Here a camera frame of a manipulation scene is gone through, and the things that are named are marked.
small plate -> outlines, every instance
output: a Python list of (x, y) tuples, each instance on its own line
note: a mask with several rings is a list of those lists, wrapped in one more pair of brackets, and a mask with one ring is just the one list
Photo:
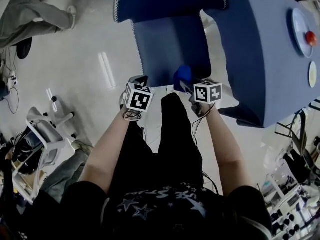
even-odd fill
[(314, 61), (311, 62), (309, 67), (309, 85), (311, 88), (315, 87), (317, 83), (317, 65)]
[(311, 29), (306, 21), (305, 15), (298, 8), (295, 8), (292, 11), (292, 27), (295, 40), (302, 54), (307, 58), (310, 58), (314, 48), (307, 43), (306, 33), (311, 31)]

red fruit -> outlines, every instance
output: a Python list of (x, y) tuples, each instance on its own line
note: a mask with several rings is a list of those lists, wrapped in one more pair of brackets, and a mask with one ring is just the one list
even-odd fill
[(318, 44), (317, 36), (312, 31), (305, 34), (306, 42), (311, 46), (316, 46)]

table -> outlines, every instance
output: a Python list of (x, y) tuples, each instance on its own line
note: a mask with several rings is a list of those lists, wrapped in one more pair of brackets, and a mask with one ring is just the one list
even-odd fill
[(204, 10), (217, 23), (237, 107), (220, 109), (243, 126), (267, 128), (320, 96), (309, 86), (309, 65), (320, 68), (320, 46), (311, 58), (296, 44), (291, 13), (299, 8), (320, 38), (311, 12), (293, 0), (228, 0), (227, 10)]

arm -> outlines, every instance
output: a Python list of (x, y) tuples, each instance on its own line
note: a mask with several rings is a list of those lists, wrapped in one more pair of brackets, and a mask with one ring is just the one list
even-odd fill
[(250, 186), (245, 161), (239, 145), (216, 108), (206, 117), (220, 171), (223, 195), (227, 197), (241, 186)]
[(95, 145), (79, 178), (79, 182), (91, 182), (108, 193), (129, 122), (124, 120), (125, 107), (117, 114), (108, 130)]

white tile floor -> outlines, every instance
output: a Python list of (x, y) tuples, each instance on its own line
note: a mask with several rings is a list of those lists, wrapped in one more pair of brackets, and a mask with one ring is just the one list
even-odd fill
[[(113, 21), (114, 0), (45, 0), (46, 3), (66, 9), (68, 5), (78, 8), (78, 22), (74, 30), (33, 38), (29, 56), (16, 60), (19, 91), (19, 108), (12, 115), (6, 102), (0, 103), (0, 129), (10, 139), (22, 132), (27, 112), (37, 107), (41, 113), (49, 108), (47, 89), (58, 96), (69, 111), (75, 111), (73, 122), (82, 139), (93, 145), (99, 140), (119, 111), (119, 97), (130, 77), (141, 75), (141, 63), (130, 22), (116, 24)], [(226, 58), (221, 45), (217, 25), (207, 34), (212, 77), (228, 85)], [(106, 72), (99, 56), (105, 54), (113, 72), (116, 87), (107, 88)], [(146, 127), (147, 143), (156, 151), (160, 143), (161, 118), (160, 100), (166, 88), (157, 88), (149, 113), (142, 124)], [(181, 94), (190, 121), (196, 116), (190, 109), (187, 97)], [(17, 97), (13, 93), (9, 100), (16, 108)], [(235, 106), (237, 101), (225, 95), (222, 107)], [(320, 113), (310, 113), (308, 134), (311, 141), (319, 134)], [(247, 161), (247, 168), (256, 183), (263, 183), (271, 165), (264, 167), (266, 154), (274, 157), (289, 144), (289, 139), (274, 134), (275, 126), (255, 129), (237, 126), (231, 118), (223, 118), (235, 135)], [(217, 183), (221, 190), (219, 170), (206, 122), (197, 133), (198, 146), (203, 156), (204, 171)], [(70, 146), (63, 150), (58, 160), (61, 163), (73, 154)]]

